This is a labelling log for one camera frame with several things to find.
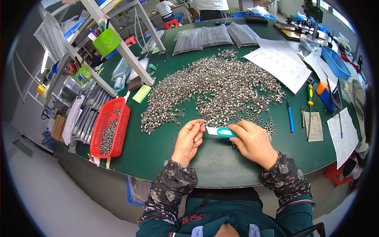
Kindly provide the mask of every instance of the black case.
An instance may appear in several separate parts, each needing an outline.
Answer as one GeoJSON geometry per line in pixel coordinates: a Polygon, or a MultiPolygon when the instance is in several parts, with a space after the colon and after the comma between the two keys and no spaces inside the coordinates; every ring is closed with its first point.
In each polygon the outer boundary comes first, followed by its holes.
{"type": "Polygon", "coordinates": [[[268,21],[264,16],[250,16],[245,15],[243,16],[245,18],[246,23],[258,23],[258,24],[268,24],[268,21]]]}

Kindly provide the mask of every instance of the teal cutter tool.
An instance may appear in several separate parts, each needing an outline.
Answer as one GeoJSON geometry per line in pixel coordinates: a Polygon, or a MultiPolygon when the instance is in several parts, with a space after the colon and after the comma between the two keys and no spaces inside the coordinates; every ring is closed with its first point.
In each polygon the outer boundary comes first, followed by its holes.
{"type": "Polygon", "coordinates": [[[226,128],[226,127],[207,127],[208,134],[210,135],[218,135],[219,137],[226,137],[226,138],[231,138],[231,137],[238,137],[235,132],[232,130],[226,128]]]}

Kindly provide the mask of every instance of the man in white shirt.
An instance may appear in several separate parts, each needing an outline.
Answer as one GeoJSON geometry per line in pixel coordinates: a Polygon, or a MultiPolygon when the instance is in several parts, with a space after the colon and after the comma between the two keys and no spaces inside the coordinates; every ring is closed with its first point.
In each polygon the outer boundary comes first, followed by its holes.
{"type": "Polygon", "coordinates": [[[198,11],[200,21],[227,18],[226,11],[229,10],[226,0],[193,0],[198,11]]]}
{"type": "Polygon", "coordinates": [[[184,14],[183,13],[173,13],[171,11],[171,7],[176,7],[174,4],[167,0],[159,0],[160,3],[158,3],[155,6],[155,11],[162,16],[163,22],[168,22],[174,19],[178,19],[179,26],[183,23],[184,14]]]}

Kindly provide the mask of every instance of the red stool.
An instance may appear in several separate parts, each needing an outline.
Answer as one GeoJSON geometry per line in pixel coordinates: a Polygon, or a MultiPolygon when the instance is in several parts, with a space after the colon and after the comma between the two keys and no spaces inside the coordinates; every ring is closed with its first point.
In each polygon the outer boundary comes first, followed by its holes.
{"type": "Polygon", "coordinates": [[[342,181],[338,179],[338,176],[340,176],[343,173],[343,168],[345,167],[345,164],[343,164],[338,170],[337,170],[337,161],[331,163],[328,168],[324,170],[324,178],[325,179],[331,179],[335,183],[334,188],[341,186],[343,184],[346,184],[353,180],[353,177],[343,177],[342,181]]]}
{"type": "Polygon", "coordinates": [[[164,24],[166,25],[166,30],[169,30],[169,29],[170,29],[169,24],[171,24],[171,23],[175,23],[176,27],[179,27],[179,24],[178,24],[178,22],[176,21],[176,19],[174,19],[174,20],[169,20],[169,21],[167,21],[167,22],[164,23],[164,24]]]}
{"type": "Polygon", "coordinates": [[[134,36],[130,36],[124,42],[125,44],[135,44],[137,43],[137,39],[134,36]]]}

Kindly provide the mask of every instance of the woman's right hand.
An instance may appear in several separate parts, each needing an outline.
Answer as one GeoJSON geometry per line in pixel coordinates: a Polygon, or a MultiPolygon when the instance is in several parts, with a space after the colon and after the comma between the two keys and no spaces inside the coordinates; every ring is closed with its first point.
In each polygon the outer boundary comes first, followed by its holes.
{"type": "Polygon", "coordinates": [[[277,161],[278,153],[271,146],[267,131],[252,122],[242,120],[228,126],[239,137],[229,140],[234,142],[241,154],[269,170],[277,161]]]}

